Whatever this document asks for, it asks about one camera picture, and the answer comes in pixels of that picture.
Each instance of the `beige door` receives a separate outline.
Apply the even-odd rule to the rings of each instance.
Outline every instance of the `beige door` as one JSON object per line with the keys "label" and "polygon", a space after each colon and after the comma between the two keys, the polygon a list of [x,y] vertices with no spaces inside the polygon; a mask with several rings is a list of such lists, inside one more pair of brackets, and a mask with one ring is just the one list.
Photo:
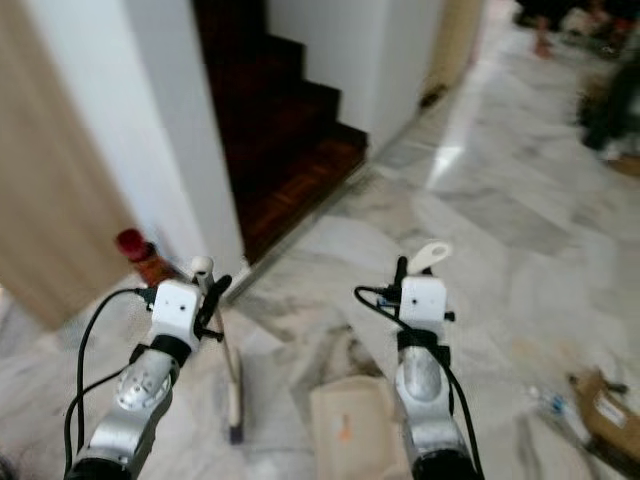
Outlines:
{"label": "beige door", "polygon": [[128,212],[19,0],[0,4],[0,285],[55,327],[127,271]]}
{"label": "beige door", "polygon": [[432,65],[424,82],[424,95],[456,84],[466,70],[484,11],[483,0],[444,0],[440,32]]}

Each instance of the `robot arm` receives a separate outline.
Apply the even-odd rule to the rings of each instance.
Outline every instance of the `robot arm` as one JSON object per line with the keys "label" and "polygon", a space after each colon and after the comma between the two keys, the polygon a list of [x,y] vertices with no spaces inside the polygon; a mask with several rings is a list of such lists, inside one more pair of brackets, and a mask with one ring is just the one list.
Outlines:
{"label": "robot arm", "polygon": [[[450,253],[449,245],[431,242],[411,261],[399,259],[392,285],[382,289],[356,289],[361,301],[359,290],[377,293],[377,306],[363,303],[402,327],[397,334],[399,366],[395,388],[405,413],[406,451],[417,480],[483,478],[479,462],[476,463],[478,472],[474,469],[453,419],[451,353],[449,347],[441,343],[443,323],[455,320],[455,315],[446,311],[446,288],[440,279],[433,277],[431,267]],[[384,308],[393,308],[394,315],[383,311]]]}
{"label": "robot arm", "polygon": [[191,284],[167,280],[158,287],[149,347],[120,375],[111,408],[82,448],[65,480],[135,480],[151,452],[158,422],[169,409],[180,368],[195,353],[230,277],[217,283],[212,262],[199,265]]}

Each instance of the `dark object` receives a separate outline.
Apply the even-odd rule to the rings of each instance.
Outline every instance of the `dark object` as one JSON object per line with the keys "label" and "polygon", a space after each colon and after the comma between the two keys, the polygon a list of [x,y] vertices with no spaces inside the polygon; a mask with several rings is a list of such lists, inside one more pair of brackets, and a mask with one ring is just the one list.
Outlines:
{"label": "dark object", "polygon": [[535,28],[538,16],[549,19],[549,30],[560,31],[562,20],[572,8],[589,8],[589,0],[516,0],[522,10],[514,16],[521,27]]}
{"label": "dark object", "polygon": [[192,0],[250,263],[364,161],[340,91],[306,81],[304,45],[269,35],[265,0]]}
{"label": "dark object", "polygon": [[231,427],[229,429],[229,441],[231,445],[240,445],[244,442],[244,428],[242,425]]}
{"label": "dark object", "polygon": [[[567,380],[571,385],[578,384],[578,377],[576,375],[568,375]],[[606,386],[609,392],[617,393],[618,395],[626,395],[627,393],[629,393],[629,386],[625,383],[606,382]]]}
{"label": "dark object", "polygon": [[438,100],[440,100],[444,94],[447,93],[447,87],[440,84],[429,91],[422,100],[420,100],[420,108],[427,109],[432,107]]}
{"label": "dark object", "polygon": [[640,462],[613,447],[602,438],[595,437],[587,445],[587,451],[609,464],[627,478],[640,479]]}
{"label": "dark object", "polygon": [[78,462],[64,480],[131,480],[131,474],[117,463],[91,458]]}
{"label": "dark object", "polygon": [[407,257],[398,258],[398,263],[396,264],[396,274],[393,277],[393,286],[396,288],[402,288],[402,280],[407,276],[407,266],[409,265],[409,260]]}
{"label": "dark object", "polygon": [[578,123],[588,128],[607,98],[611,80],[605,75],[590,75],[583,83],[583,91],[578,102]]}
{"label": "dark object", "polygon": [[451,366],[451,349],[446,345],[438,345],[438,336],[428,330],[401,330],[397,334],[398,351],[407,347],[425,347],[436,358],[438,363]]}
{"label": "dark object", "polygon": [[618,71],[605,100],[591,116],[582,143],[592,150],[603,150],[610,140],[618,140],[633,128],[631,109],[638,95],[640,63],[636,58]]}
{"label": "dark object", "polygon": [[450,478],[455,480],[478,480],[469,457],[453,450],[439,450],[424,455],[415,461],[412,469],[415,480]]}
{"label": "dark object", "polygon": [[606,10],[618,19],[635,22],[640,11],[640,0],[607,0]]}
{"label": "dark object", "polygon": [[0,480],[18,480],[18,475],[8,460],[0,456]]}
{"label": "dark object", "polygon": [[140,296],[144,300],[144,303],[147,304],[147,310],[151,311],[151,306],[156,301],[156,295],[158,294],[158,289],[155,287],[142,288],[142,289],[139,289],[136,293],[138,294],[138,296]]}
{"label": "dark object", "polygon": [[171,356],[180,367],[183,367],[189,355],[191,355],[191,347],[182,340],[169,335],[158,335],[153,339],[150,350],[157,350]]}
{"label": "dark object", "polygon": [[196,331],[194,332],[196,337],[202,338],[213,338],[218,342],[222,342],[224,339],[224,334],[220,332],[214,332],[213,330],[207,330],[205,327],[211,320],[211,317],[218,308],[218,303],[220,302],[220,297],[222,294],[231,286],[231,277],[229,275],[224,275],[220,280],[214,283],[207,295],[202,302],[202,307],[198,312],[198,318],[196,320]]}
{"label": "dark object", "polygon": [[149,287],[177,276],[169,262],[158,255],[155,245],[147,242],[138,230],[130,228],[121,232],[116,237],[116,245]]}

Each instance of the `stair step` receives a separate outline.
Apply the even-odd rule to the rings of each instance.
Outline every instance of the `stair step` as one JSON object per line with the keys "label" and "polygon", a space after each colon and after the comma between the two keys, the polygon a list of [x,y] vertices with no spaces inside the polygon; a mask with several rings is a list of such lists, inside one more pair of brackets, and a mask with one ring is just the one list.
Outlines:
{"label": "stair step", "polygon": [[216,108],[232,114],[261,96],[290,89],[301,81],[303,61],[301,43],[276,37],[233,61],[205,57]]}
{"label": "stair step", "polygon": [[324,138],[300,152],[277,182],[261,192],[238,195],[249,262],[260,259],[362,164],[365,151],[364,133],[335,124]]}
{"label": "stair step", "polygon": [[255,188],[255,179],[283,168],[300,148],[320,138],[334,123],[340,91],[302,82],[293,91],[241,112],[219,114],[220,130],[234,192]]}
{"label": "stair step", "polygon": [[234,58],[266,35],[264,0],[192,0],[203,52]]}

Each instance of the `plastic bottle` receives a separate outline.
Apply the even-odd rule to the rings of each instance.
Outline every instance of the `plastic bottle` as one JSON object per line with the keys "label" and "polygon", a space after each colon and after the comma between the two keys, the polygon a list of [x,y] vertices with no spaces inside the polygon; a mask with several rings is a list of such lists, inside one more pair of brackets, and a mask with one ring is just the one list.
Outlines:
{"label": "plastic bottle", "polygon": [[591,434],[585,427],[576,405],[571,400],[547,388],[531,387],[529,394],[537,401],[538,407],[542,411],[562,420],[582,445],[589,442]]}
{"label": "plastic bottle", "polygon": [[178,276],[171,264],[158,255],[155,245],[147,242],[135,228],[121,232],[116,237],[116,245],[149,287]]}

